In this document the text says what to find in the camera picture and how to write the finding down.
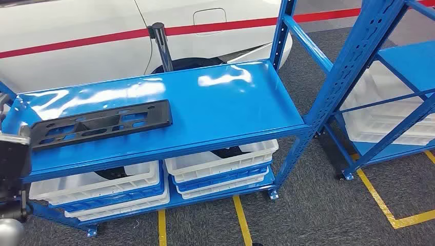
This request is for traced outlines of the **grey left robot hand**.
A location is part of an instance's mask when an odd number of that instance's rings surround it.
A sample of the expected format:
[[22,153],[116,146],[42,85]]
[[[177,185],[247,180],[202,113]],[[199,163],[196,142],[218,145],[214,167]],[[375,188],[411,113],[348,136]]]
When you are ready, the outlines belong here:
[[1,93],[1,123],[6,118],[7,112],[5,111],[5,105],[10,102],[10,97],[6,93]]

